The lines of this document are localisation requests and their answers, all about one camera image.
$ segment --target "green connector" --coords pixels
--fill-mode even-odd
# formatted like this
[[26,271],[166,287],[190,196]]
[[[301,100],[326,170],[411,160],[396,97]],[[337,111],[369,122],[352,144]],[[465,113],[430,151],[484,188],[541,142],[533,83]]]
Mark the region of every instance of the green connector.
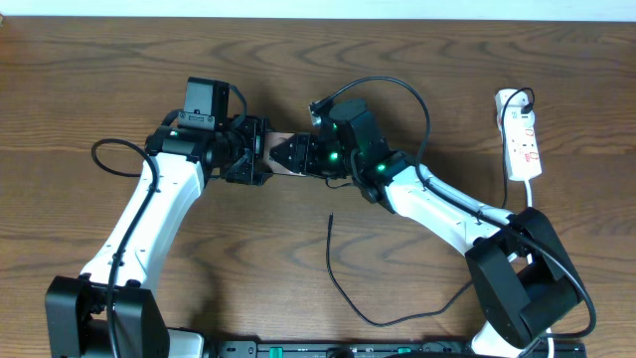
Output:
[[269,348],[269,358],[282,358],[282,348]]

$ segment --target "power strip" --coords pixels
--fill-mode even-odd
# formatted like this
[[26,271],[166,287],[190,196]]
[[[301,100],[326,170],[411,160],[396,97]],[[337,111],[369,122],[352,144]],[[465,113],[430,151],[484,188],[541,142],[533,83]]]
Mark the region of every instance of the power strip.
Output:
[[[497,125],[502,130],[502,112],[508,98],[516,89],[502,89],[495,95],[497,104]],[[506,168],[508,178],[514,181],[528,181],[542,173],[539,147],[535,136],[535,112],[523,114],[522,108],[529,103],[528,96],[519,92],[506,107],[504,128],[506,131]]]

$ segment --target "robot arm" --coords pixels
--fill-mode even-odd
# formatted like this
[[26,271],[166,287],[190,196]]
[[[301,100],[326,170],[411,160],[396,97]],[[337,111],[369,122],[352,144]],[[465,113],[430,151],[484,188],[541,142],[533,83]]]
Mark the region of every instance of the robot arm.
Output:
[[[533,208],[514,215],[470,198],[418,160],[391,150],[362,99],[336,104],[333,98],[310,105],[317,135],[295,134],[270,156],[292,172],[351,177],[369,202],[421,223],[464,255],[488,319],[473,350],[515,357],[584,298],[592,312],[545,215]],[[539,259],[516,273],[509,261],[527,254]],[[588,329],[593,324],[592,317]]]
[[[203,192],[205,185],[200,163],[184,155],[159,153],[153,157],[159,172],[159,185],[124,252],[116,279],[118,286],[137,286],[156,293],[159,274],[181,221]],[[139,184],[112,234],[97,255],[81,270],[90,282],[108,284],[112,256],[137,213],[152,181],[144,162]]]
[[[369,202],[421,223],[465,256],[488,319],[473,340],[476,353],[515,357],[582,300],[563,268],[578,282],[580,278],[543,214],[528,209],[513,215],[480,203],[440,181],[406,153],[390,150],[363,100],[312,103],[319,134],[297,133],[265,147],[267,118],[244,111],[227,120],[230,89],[238,91],[217,81],[189,79],[184,110],[175,112],[179,127],[170,126],[172,119],[167,118],[146,140],[145,151],[160,178],[126,245],[115,283],[115,323],[117,336],[123,337],[123,357],[214,357],[214,352],[205,352],[200,334],[165,326],[153,292],[181,221],[208,181],[218,177],[262,185],[273,175],[262,159],[276,162],[284,174],[351,176]],[[213,175],[214,169],[219,175]],[[58,276],[52,282],[46,310],[54,356],[110,352],[105,322],[91,315],[104,310],[112,256],[150,181],[144,163],[133,197],[104,246],[79,278]],[[562,265],[511,237],[504,226],[549,248]],[[537,259],[515,273],[509,260],[528,253]]]

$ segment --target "wood grain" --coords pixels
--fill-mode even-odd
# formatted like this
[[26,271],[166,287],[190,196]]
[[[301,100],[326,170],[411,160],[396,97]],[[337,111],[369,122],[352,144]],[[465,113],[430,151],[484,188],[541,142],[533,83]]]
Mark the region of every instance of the wood grain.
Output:
[[[183,104],[186,79],[236,84],[278,130],[310,130],[306,105],[369,75],[399,77],[428,103],[425,158],[443,180],[502,200],[493,94],[531,86],[544,174],[536,205],[554,223],[598,310],[590,357],[636,349],[636,25],[602,23],[10,18],[0,29],[0,356],[49,354],[44,294],[77,275],[121,214],[134,180],[96,168],[104,137],[143,143]],[[414,150],[420,109],[402,89],[352,90],[394,147]],[[239,106],[232,103],[233,110]],[[136,170],[123,150],[104,153]],[[523,208],[519,183],[510,207]],[[468,278],[428,230],[355,189],[277,177],[263,188],[215,182],[187,215],[158,302],[171,326],[263,340],[470,337],[474,292],[444,315],[378,329],[362,322],[324,266],[376,320],[432,310]],[[555,331],[582,328],[571,312]]]

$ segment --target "black cable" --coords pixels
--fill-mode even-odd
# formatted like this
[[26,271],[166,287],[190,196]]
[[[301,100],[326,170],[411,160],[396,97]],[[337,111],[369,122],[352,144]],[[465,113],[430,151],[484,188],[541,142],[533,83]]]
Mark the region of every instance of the black cable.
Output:
[[107,171],[108,173],[125,176],[125,177],[140,176],[140,174],[122,173],[116,170],[112,170],[106,167],[105,165],[103,165],[99,161],[99,159],[97,159],[97,148],[99,148],[103,144],[120,144],[120,145],[124,145],[124,146],[127,146],[128,148],[133,149],[134,151],[136,151],[139,155],[143,157],[143,160],[145,160],[146,163],[148,163],[148,167],[150,167],[150,171],[152,172],[152,182],[150,183],[150,186],[148,187],[148,193],[146,194],[146,197],[141,203],[141,206],[137,210],[137,213],[132,218],[132,221],[130,222],[128,229],[126,230],[125,234],[121,238],[121,242],[119,243],[119,246],[117,247],[117,251],[112,257],[110,274],[108,275],[108,286],[106,288],[106,317],[108,320],[108,335],[110,336],[110,348],[112,350],[112,356],[115,358],[119,358],[121,354],[119,352],[117,333],[115,331],[115,320],[114,320],[115,311],[114,311],[114,297],[113,297],[115,282],[117,279],[117,271],[119,270],[119,266],[122,264],[121,258],[123,256],[124,250],[126,249],[126,245],[128,244],[128,240],[130,240],[130,237],[132,236],[132,233],[134,232],[135,227],[137,226],[137,223],[141,219],[141,216],[146,210],[146,207],[150,203],[150,199],[152,199],[152,196],[155,193],[157,184],[159,183],[159,175],[157,173],[157,167],[155,163],[150,159],[150,156],[148,156],[148,154],[146,154],[146,152],[143,151],[143,149],[139,148],[138,146],[136,146],[135,144],[129,141],[122,140],[122,139],[113,139],[113,138],[102,139],[96,142],[95,144],[93,144],[92,148],[90,149],[90,155],[92,157],[92,160],[95,162],[95,164],[97,164],[99,168]]
[[351,151],[351,172],[354,173],[354,179],[356,179],[358,183],[363,184],[362,180],[360,179],[360,174],[358,174],[358,168],[356,167],[356,155],[358,155],[358,153],[360,153],[360,150],[358,150],[358,148],[355,148]]
[[230,129],[237,129],[240,127],[242,122],[245,120],[245,117],[247,116],[247,101],[236,86],[230,85],[230,90],[232,90],[237,95],[240,103],[242,104],[242,113],[237,117],[237,119],[232,122],[232,124],[230,124]]
[[531,88],[522,88],[522,89],[517,89],[517,91],[515,91],[514,93],[512,93],[508,99],[506,100],[506,104],[504,104],[504,108],[501,111],[501,135],[502,135],[502,141],[503,141],[503,146],[502,146],[502,166],[503,166],[503,172],[504,172],[504,202],[501,205],[502,209],[506,209],[506,205],[508,204],[508,168],[506,167],[506,127],[504,127],[504,118],[506,118],[506,109],[508,108],[508,103],[510,103],[510,100],[517,94],[523,92],[524,90],[529,90],[530,93],[533,95],[533,101],[531,103],[529,103],[530,105],[534,105],[535,104],[535,92],[533,91],[533,89]]
[[576,289],[576,292],[578,293],[578,295],[585,301],[585,305],[587,306],[587,311],[589,313],[589,324],[587,325],[587,327],[585,329],[583,329],[583,330],[581,330],[579,332],[575,332],[575,333],[547,333],[546,334],[546,338],[553,338],[553,339],[578,339],[578,338],[585,337],[586,335],[591,333],[594,330],[594,327],[596,326],[596,309],[594,308],[594,303],[592,302],[591,297],[589,296],[587,291],[585,291],[585,288],[583,288],[583,284],[579,280],[577,280],[574,277],[574,275],[565,267],[565,265],[562,264],[557,259],[557,255],[550,248],[546,247],[544,244],[542,244],[540,242],[536,242],[534,240],[526,238],[525,236],[521,235],[520,233],[517,233],[516,231],[512,230],[508,226],[503,225],[503,224],[499,223],[498,221],[485,216],[481,211],[475,211],[475,210],[465,206],[463,203],[460,203],[460,202],[458,202],[456,200],[453,200],[452,198],[448,197],[446,194],[442,193],[440,190],[435,188],[430,183],[429,180],[424,178],[424,176],[421,173],[420,163],[421,163],[421,161],[423,159],[423,156],[424,156],[424,149],[426,147],[426,144],[428,143],[428,133],[430,132],[430,116],[428,115],[428,110],[426,108],[426,105],[423,102],[421,104],[422,104],[422,108],[424,109],[424,116],[425,116],[425,119],[426,119],[426,135],[424,136],[424,139],[422,140],[421,144],[419,145],[419,150],[417,151],[417,157],[415,159],[416,160],[415,173],[417,174],[417,178],[422,183],[424,189],[430,190],[433,194],[435,194],[438,197],[442,198],[443,200],[449,202],[450,204],[456,206],[457,208],[461,209],[462,211],[474,216],[478,220],[484,221],[484,222],[486,222],[486,223],[488,223],[488,224],[500,229],[501,231],[503,231],[506,234],[512,236],[513,238],[515,238],[519,242],[523,243],[524,245],[531,247],[533,250],[537,251],[542,256],[544,256],[546,259],[548,259],[548,260],[552,261],[553,263],[555,263],[555,265],[557,265],[558,268],[563,271],[565,276],[567,276],[567,279],[569,280],[569,282],[574,286],[574,289]]
[[334,213],[331,213],[329,215],[329,226],[327,228],[327,273],[329,274],[329,277],[331,278],[331,281],[334,282],[334,285],[336,286],[336,288],[338,288],[338,291],[340,292],[340,294],[342,294],[343,298],[345,298],[345,300],[347,301],[347,303],[349,303],[349,306],[351,307],[351,309],[354,310],[354,312],[356,312],[356,314],[358,314],[358,316],[360,318],[362,318],[362,320],[364,320],[366,323],[374,326],[374,327],[389,327],[392,326],[394,324],[398,324],[398,323],[402,323],[404,321],[408,321],[410,319],[415,319],[415,318],[423,318],[423,317],[430,317],[430,316],[434,316],[434,315],[438,315],[438,314],[442,314],[444,313],[454,302],[455,300],[457,300],[457,298],[459,298],[459,296],[464,293],[468,287],[471,286],[471,284],[473,284],[472,281],[468,281],[466,284],[464,284],[458,291],[457,293],[455,293],[450,300],[446,303],[446,305],[444,305],[441,309],[436,310],[436,311],[432,311],[432,312],[425,312],[425,313],[418,313],[418,314],[412,314],[406,317],[402,317],[399,319],[395,319],[386,323],[378,323],[378,322],[374,322],[371,319],[367,318],[367,316],[365,316],[360,309],[358,309],[358,307],[356,307],[356,305],[354,304],[354,302],[349,298],[349,296],[347,295],[347,293],[345,293],[345,290],[342,289],[342,287],[340,286],[340,284],[338,283],[338,281],[336,280],[336,278],[334,277],[334,273],[331,270],[331,259],[330,259],[330,248],[331,248],[331,228],[333,226],[334,223]]
[[325,178],[325,185],[327,185],[327,187],[329,189],[340,189],[340,188],[344,188],[344,187],[348,187],[348,186],[354,185],[354,183],[345,183],[345,184],[341,184],[341,185],[337,185],[337,186],[332,186],[332,185],[329,185],[329,181],[330,180],[331,180],[331,178]]
[[[330,96],[326,97],[325,99],[321,100],[314,110],[318,111],[322,105],[328,103],[330,100],[333,100],[336,96],[340,95],[345,90],[348,90],[348,89],[350,89],[353,86],[356,86],[358,84],[361,84],[361,83],[364,83],[364,82],[368,82],[368,81],[388,81],[388,82],[393,82],[395,84],[401,85],[404,88],[406,88],[408,91],[410,91],[413,94],[413,96],[415,96],[415,98],[417,99],[419,104],[421,105],[421,107],[422,107],[422,109],[424,111],[426,133],[424,134],[424,138],[422,139],[421,144],[419,145],[419,149],[417,150],[415,173],[417,174],[417,178],[422,183],[422,186],[424,187],[424,189],[430,190],[433,194],[435,194],[435,195],[439,196],[440,198],[446,200],[447,202],[455,205],[457,208],[461,209],[462,211],[474,216],[477,220],[484,221],[484,222],[486,222],[486,223],[488,223],[490,225],[493,225],[493,226],[499,228],[500,230],[502,230],[506,234],[508,234],[508,235],[512,236],[513,238],[517,239],[518,241],[520,241],[524,245],[527,245],[527,246],[531,247],[532,249],[534,249],[535,251],[540,253],[542,256],[544,256],[548,260],[550,260],[553,263],[555,263],[555,265],[557,265],[563,271],[565,276],[567,276],[567,279],[574,286],[574,288],[576,289],[578,295],[585,301],[585,305],[587,306],[587,310],[588,310],[588,313],[589,313],[589,324],[587,325],[587,327],[585,329],[583,329],[583,330],[581,330],[579,332],[575,332],[575,333],[548,333],[548,334],[546,334],[546,338],[577,339],[577,338],[582,338],[582,337],[588,335],[589,333],[591,333],[594,330],[594,327],[596,326],[596,310],[594,308],[594,304],[592,303],[591,297],[589,296],[587,291],[585,291],[585,289],[583,288],[582,282],[578,281],[573,276],[573,274],[557,259],[557,255],[554,254],[553,251],[550,248],[546,247],[542,243],[535,242],[534,240],[526,238],[525,236],[521,235],[520,233],[517,233],[516,231],[512,230],[508,226],[503,225],[503,224],[497,222],[496,220],[493,220],[493,219],[485,216],[481,211],[479,211],[479,212],[474,211],[471,208],[465,206],[464,204],[451,199],[450,197],[448,197],[444,193],[440,192],[433,185],[431,185],[429,180],[426,180],[424,178],[424,176],[421,173],[420,163],[422,162],[422,159],[423,159],[423,156],[424,156],[424,149],[426,148],[426,144],[428,143],[428,139],[430,137],[430,115],[428,113],[428,108],[426,107],[426,103],[424,102],[424,99],[421,97],[421,95],[419,95],[419,93],[414,88],[412,88],[410,85],[408,85],[407,83],[405,83],[403,81],[400,81],[400,80],[394,79],[394,78],[390,78],[390,77],[376,76],[376,77],[362,78],[362,79],[359,79],[359,80],[355,80],[355,81],[349,83],[348,85],[345,85],[341,89],[337,90],[335,93],[333,93]],[[519,89],[518,91],[522,91],[522,90],[529,90],[531,92],[531,94],[533,95],[533,103],[534,103],[534,101],[535,101],[535,93],[534,93],[534,91],[532,89],[530,89],[530,88],[522,88],[522,89]],[[510,102],[510,99],[507,100],[506,104],[504,105],[504,109],[508,106],[509,102]],[[504,145],[505,145],[505,143],[506,143],[505,130],[503,130],[503,133],[504,133],[503,139],[504,139]],[[331,277],[332,277],[332,280],[334,280],[334,284],[336,284],[337,282],[335,282],[335,279],[333,278],[332,274],[331,274]],[[339,290],[341,291],[341,293],[343,294],[345,299],[347,299],[347,301],[352,306],[352,308],[354,308],[356,313],[358,313],[358,315],[360,315],[361,318],[366,320],[366,317],[364,317],[364,315],[362,315],[362,313],[360,313],[360,311],[355,308],[355,305],[353,305],[351,300],[349,300],[348,297],[344,294],[344,291],[342,291],[342,288],[340,288],[339,285],[336,285],[336,286],[337,286],[337,288],[339,288]]]
[[163,120],[161,121],[161,125],[168,125],[170,126],[170,124],[172,124],[173,121],[175,121],[175,119],[177,119],[177,117],[179,116],[179,113],[182,111],[183,109],[179,108],[179,109],[172,109],[170,112],[168,112],[168,114],[166,114],[166,116],[163,118]]
[[528,347],[524,348],[524,350],[519,353],[517,358],[529,357],[531,354],[533,354],[533,351],[537,349],[537,347],[539,347],[539,344],[541,344],[541,338],[535,339],[534,342],[530,343]]

